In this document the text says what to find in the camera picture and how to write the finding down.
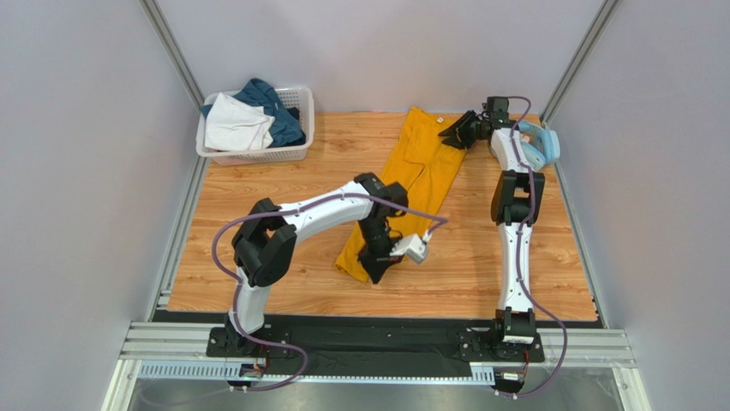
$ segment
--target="cable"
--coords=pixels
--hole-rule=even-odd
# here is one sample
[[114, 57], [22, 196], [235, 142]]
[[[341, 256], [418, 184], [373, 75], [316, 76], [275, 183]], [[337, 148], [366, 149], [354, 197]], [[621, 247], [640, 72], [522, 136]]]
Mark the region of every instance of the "cable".
[[228, 229], [230, 229], [234, 225], [238, 225], [240, 223], [245, 223], [245, 222], [247, 222], [249, 220], [255, 220], [255, 219], [260, 219], [260, 218], [269, 218], [269, 217], [293, 216], [293, 215], [296, 215], [296, 214], [298, 214], [300, 212], [305, 212], [305, 211], [307, 211], [309, 209], [312, 209], [312, 208], [314, 208], [316, 206], [320, 206], [320, 205], [322, 205], [322, 204], [324, 204], [324, 203], [326, 203], [328, 201], [342, 200], [344, 198], [358, 198], [358, 199], [371, 200], [371, 201], [373, 201], [375, 203], [380, 203], [383, 206], [389, 206], [389, 207], [394, 208], [394, 209], [396, 209], [398, 211], [408, 212], [408, 213], [414, 214], [414, 215], [416, 215], [418, 217], [429, 218], [431, 220], [436, 221], [437, 222], [436, 225], [434, 225], [433, 227], [429, 228], [426, 231], [427, 233], [433, 233], [440, 226], [442, 226], [442, 225], [444, 225], [444, 224], [446, 224], [446, 223], [449, 222], [448, 218], [435, 216], [433, 214], [428, 214], [428, 213], [423, 212], [423, 211], [413, 210], [413, 209], [410, 209], [408, 207], [404, 207], [402, 205], [393, 203], [391, 201], [383, 200], [383, 199], [378, 198], [378, 197], [374, 197], [372, 195], [360, 194], [360, 193], [332, 194], [332, 195], [328, 195], [326, 197], [322, 197], [321, 199], [316, 200], [316, 201], [313, 201], [313, 202], [311, 202], [309, 204], [303, 205], [301, 208], [295, 209], [295, 210], [260, 212], [258, 214], [249, 214], [249, 215], [244, 216], [244, 217], [236, 218], [235, 220], [231, 221], [230, 223], [224, 225], [218, 231], [218, 233], [216, 233], [216, 235], [213, 237], [212, 245], [211, 245], [211, 255], [212, 255], [213, 263], [222, 272], [224, 272], [225, 274], [227, 274], [229, 277], [235, 279], [236, 281], [240, 281], [241, 278], [238, 276], [238, 274], [236, 274], [235, 272], [233, 272], [233, 271], [229, 270], [228, 268], [226, 268], [225, 265], [223, 265], [223, 263], [221, 263], [220, 262], [220, 259], [218, 258], [218, 251], [217, 251], [217, 249], [218, 249], [218, 241], [220, 241], [220, 237], [221, 237], [221, 235], [223, 235], [224, 232], [226, 232]]
[[395, 210], [399, 210], [399, 211], [403, 211], [403, 212], [408, 212], [408, 213], [411, 213], [411, 214], [415, 214], [415, 215], [417, 215], [419, 217], [429, 218], [429, 219], [432, 219], [432, 220], [438, 222], [435, 226], [429, 228], [427, 230], [427, 233], [433, 233], [434, 230], [438, 229], [441, 225], [443, 225], [445, 223], [448, 223], [448, 219], [447, 218], [435, 216], [435, 215], [432, 215], [432, 214], [428, 214], [428, 213], [423, 212], [423, 211], [413, 210], [411, 208], [408, 208], [408, 207], [405, 207], [405, 206], [402, 206], [402, 205], [393, 203], [393, 202], [388, 201], [388, 200], [383, 200], [381, 198], [374, 197], [372, 195], [360, 194], [360, 193], [343, 193], [343, 194], [332, 194], [332, 195], [328, 195], [328, 196], [323, 197], [323, 198], [321, 198], [319, 200], [316, 200], [316, 201], [313, 201], [313, 202], [311, 202], [309, 204], [303, 205], [299, 209], [295, 209], [295, 210], [271, 211], [271, 212], [261, 212], [261, 213], [258, 213], [258, 214], [249, 214], [249, 215], [247, 215], [245, 217], [237, 218], [237, 219], [231, 221], [230, 223], [227, 223], [223, 227], [221, 227], [221, 229], [218, 231], [218, 233], [216, 233], [216, 235], [213, 237], [212, 245], [211, 245], [211, 255], [212, 255], [213, 263], [215, 263], [215, 265], [222, 272], [224, 272], [225, 274], [227, 274], [229, 277], [232, 277], [232, 278], [236, 279], [236, 292], [233, 295], [233, 307], [231, 309], [231, 312], [233, 313], [233, 326], [234, 326], [234, 328], [236, 329], [236, 331], [239, 334], [241, 334], [244, 338], [248, 339], [252, 343], [257, 343], [259, 345], [266, 345], [268, 347], [277, 347], [277, 348], [284, 348], [284, 349], [292, 349], [292, 350], [294, 350], [297, 353], [299, 353], [299, 354], [302, 355], [302, 366], [300, 366], [299, 369], [296, 370], [296, 372], [294, 374], [292, 374], [288, 378], [286, 378], [286, 379], [284, 379], [282, 381], [279, 381], [279, 382], [277, 382], [275, 384], [265, 385], [265, 386], [262, 386], [262, 387], [248, 388], [248, 391], [268, 391], [268, 390], [275, 390], [275, 389], [280, 388], [280, 387], [283, 387], [283, 386], [285, 386], [287, 384], [291, 384], [296, 378], [298, 378], [302, 374], [304, 374], [304, 371], [307, 369], [307, 366], [309, 364], [309, 356], [307, 355], [307, 352], [304, 351], [304, 349], [302, 349], [300, 347], [297, 347], [296, 345], [286, 344], [286, 343], [281, 343], [281, 342], [270, 342], [270, 341], [261, 340], [259, 338], [254, 337], [254, 336], [251, 336], [250, 334], [248, 334], [243, 329], [243, 327], [241, 326], [241, 320], [238, 318], [238, 296], [241, 294], [241, 290], [242, 290], [242, 287], [243, 287], [243, 281], [244, 281], [244, 279], [241, 278], [241, 277], [239, 277], [235, 272], [233, 272], [233, 271], [229, 270], [228, 268], [226, 268], [225, 265], [223, 265], [223, 263], [221, 263], [220, 258], [218, 257], [218, 251], [217, 251], [217, 249], [218, 249], [218, 241], [220, 241], [221, 235], [223, 235], [223, 233], [225, 231], [227, 231], [228, 229], [230, 229], [231, 227], [233, 227], [235, 225], [238, 225], [240, 223], [244, 223], [244, 222], [250, 221], [250, 220], [255, 220], [255, 219], [260, 219], [260, 218], [268, 218], [268, 217], [285, 217], [285, 216], [296, 215], [296, 214], [299, 214], [301, 212], [305, 212], [307, 210], [310, 210], [310, 209], [312, 209], [312, 208], [314, 208], [316, 206], [320, 206], [322, 204], [325, 204], [328, 201], [343, 200], [345, 198], [358, 198], [358, 199], [371, 200], [371, 201], [373, 201], [375, 203], [380, 203], [380, 204], [382, 204], [384, 206], [389, 206], [389, 207], [391, 207], [391, 208], [393, 208]]
[[520, 268], [520, 264], [519, 264], [520, 248], [521, 248], [520, 246], [522, 245], [522, 228], [529, 220], [532, 219], [532, 217], [535, 216], [535, 209], [537, 208], [537, 206], [536, 206], [536, 198], [535, 198], [535, 176], [533, 175], [532, 168], [529, 165], [525, 164], [523, 162], [522, 158], [520, 158], [517, 142], [514, 139], [514, 134], [515, 134], [515, 128], [517, 128], [519, 122], [524, 120], [524, 118], [530, 112], [530, 108], [532, 107], [532, 102], [530, 101], [529, 98], [522, 97], [522, 96], [509, 96], [506, 98], [516, 98], [516, 99], [520, 99], [520, 100], [527, 102], [527, 109], [519, 117], [519, 119], [514, 123], [514, 125], [512, 125], [512, 129], [510, 130], [510, 141], [512, 142], [512, 150], [514, 150], [514, 152], [515, 152], [515, 157], [517, 157], [519, 165], [521, 165], [525, 169], [527, 169], [529, 180], [530, 180], [530, 211], [528, 212], [527, 217], [525, 217], [524, 220], [522, 220], [522, 222], [519, 224], [518, 232], [517, 232], [517, 234], [518, 234], [517, 242], [518, 243], [517, 243], [517, 251], [516, 251], [515, 257], [516, 257], [518, 281], [519, 281], [520, 287], [522, 287], [522, 291], [524, 292], [524, 294], [528, 298], [528, 300], [530, 300], [532, 305], [539, 308], [540, 311], [545, 313], [551, 319], [555, 320], [555, 322], [558, 323], [558, 325], [560, 326], [560, 329], [562, 329], [562, 331], [563, 331], [563, 350], [560, 353], [560, 358], [558, 359], [558, 363], [555, 364], [555, 368], [553, 369], [553, 372], [550, 374], [549, 377], [547, 377], [547, 380], [545, 380], [544, 383], [542, 383], [539, 387], [535, 388], [532, 391], [525, 392], [525, 393], [519, 394], [519, 395], [514, 395], [514, 394], [508, 395], [507, 393], [500, 393], [504, 397], [517, 399], [520, 397], [527, 398], [527, 397], [535, 396], [535, 395], [539, 394], [540, 392], [542, 392], [545, 389], [545, 387], [547, 387], [555, 379], [555, 376], [558, 375], [560, 368], [563, 366], [563, 361], [565, 360], [565, 354], [567, 353], [567, 350], [568, 350], [568, 329], [565, 327], [565, 324], [562, 321], [560, 321], [560, 319], [558, 319], [558, 317], [555, 314], [551, 313], [549, 310], [547, 310], [545, 307], [543, 307], [537, 301], [535, 301], [535, 298], [532, 297], [532, 294], [530, 294], [530, 292], [527, 290], [527, 287], [524, 285], [524, 279], [522, 277], [522, 269]]

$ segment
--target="metal bracket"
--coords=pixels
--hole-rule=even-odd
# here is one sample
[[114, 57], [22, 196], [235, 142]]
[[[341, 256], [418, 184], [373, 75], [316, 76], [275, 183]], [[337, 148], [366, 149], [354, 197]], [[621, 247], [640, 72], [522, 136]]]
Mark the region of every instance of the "metal bracket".
[[[524, 361], [524, 354], [517, 354], [506, 359], [504, 353], [497, 353], [495, 350], [503, 348], [495, 347], [493, 344], [493, 331], [473, 331], [465, 330], [458, 333], [459, 354], [464, 361], [487, 361], [487, 362], [521, 362]], [[545, 353], [542, 350], [542, 340], [540, 334], [535, 335], [532, 344], [510, 344], [520, 353], [527, 351], [530, 356], [530, 362], [545, 362]]]
[[[285, 328], [265, 326], [256, 331], [254, 337], [265, 341], [287, 344], [291, 339], [291, 331]], [[286, 348], [267, 347], [250, 342], [238, 334], [230, 322], [226, 323], [225, 327], [216, 327], [211, 330], [210, 339], [206, 348], [206, 355], [212, 358], [287, 358], [289, 354], [289, 350]]]

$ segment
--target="floor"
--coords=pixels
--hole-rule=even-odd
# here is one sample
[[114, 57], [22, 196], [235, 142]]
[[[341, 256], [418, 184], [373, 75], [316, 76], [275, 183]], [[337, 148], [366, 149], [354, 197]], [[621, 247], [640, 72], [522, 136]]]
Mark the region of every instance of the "floor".
[[[530, 379], [524, 391], [531, 390], [548, 377], [548, 370], [530, 367]], [[150, 402], [180, 402], [199, 398], [225, 389], [223, 381], [181, 379], [137, 380], [136, 392]], [[618, 411], [621, 396], [610, 368], [563, 368], [539, 396], [507, 401], [494, 396], [487, 386], [459, 386], [448, 384], [327, 384], [296, 383], [284, 390], [272, 390], [264, 395], [243, 395], [225, 392], [202, 398], [175, 410], [202, 409], [343, 409], [349, 411], [384, 411], [418, 409], [421, 411], [466, 411], [489, 409], [493, 411], [530, 411], [561, 409], [565, 411]], [[130, 411], [157, 410], [145, 404], [139, 394], [132, 398]]]
[[[211, 260], [211, 240], [230, 220], [248, 214], [270, 197], [296, 202], [345, 184], [362, 172], [379, 173], [394, 147], [405, 113], [320, 113], [314, 144], [301, 162], [222, 167], [211, 163], [172, 290], [171, 311], [223, 312], [234, 281]], [[537, 122], [536, 116], [529, 118]], [[552, 167], [530, 247], [533, 296], [562, 319], [596, 319], [588, 284]], [[500, 174], [486, 141], [467, 154], [440, 215], [450, 223], [429, 242], [421, 265], [410, 261], [389, 269], [373, 285], [337, 272], [334, 260], [351, 224], [300, 244], [288, 274], [272, 287], [268, 313], [492, 318], [501, 287], [501, 244], [489, 207]], [[219, 256], [233, 269], [230, 238]], [[547, 317], [538, 313], [539, 319]]]

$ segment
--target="clothing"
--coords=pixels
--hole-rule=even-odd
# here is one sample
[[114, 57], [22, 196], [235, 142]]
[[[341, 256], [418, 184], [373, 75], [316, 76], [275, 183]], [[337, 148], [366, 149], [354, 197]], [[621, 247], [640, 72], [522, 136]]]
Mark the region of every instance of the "clothing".
[[[386, 185], [399, 182], [408, 191], [408, 207], [430, 214], [436, 214], [441, 208], [466, 154], [466, 150], [441, 144], [439, 132], [453, 123], [454, 120], [439, 122], [437, 116], [411, 107], [398, 143], [380, 174]], [[392, 231], [400, 231], [403, 236], [423, 235], [432, 223], [413, 214], [388, 218], [388, 222]], [[357, 261], [363, 246], [365, 241], [355, 224], [335, 266], [365, 283], [369, 276]]]
[[[250, 106], [263, 107], [266, 115], [274, 117], [273, 125], [269, 130], [273, 138], [270, 147], [287, 146], [302, 138], [299, 121], [286, 110], [276, 91], [265, 81], [251, 79], [233, 97]], [[207, 117], [210, 107], [211, 105], [204, 105], [200, 108], [204, 117]]]
[[261, 150], [272, 144], [273, 122], [263, 107], [251, 107], [220, 92], [208, 113], [204, 145], [223, 152]]

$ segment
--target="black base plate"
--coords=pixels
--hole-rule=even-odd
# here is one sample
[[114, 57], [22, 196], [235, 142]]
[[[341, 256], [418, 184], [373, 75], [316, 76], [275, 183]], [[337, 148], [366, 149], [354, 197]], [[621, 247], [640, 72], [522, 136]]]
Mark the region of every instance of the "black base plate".
[[475, 331], [467, 329], [458, 333], [459, 354], [463, 361], [485, 362], [523, 362], [524, 351], [530, 355], [530, 362], [545, 362], [545, 353], [542, 351], [540, 334], [535, 336], [531, 345], [504, 344], [493, 346], [492, 331]]
[[[265, 341], [289, 343], [291, 332], [284, 327], [270, 327], [256, 331], [253, 336]], [[216, 327], [211, 330], [206, 349], [208, 357], [261, 357], [265, 352], [268, 353], [269, 358], [287, 358], [292, 354], [287, 349], [268, 346], [265, 346], [264, 351], [260, 353], [259, 344], [250, 342], [225, 327]]]

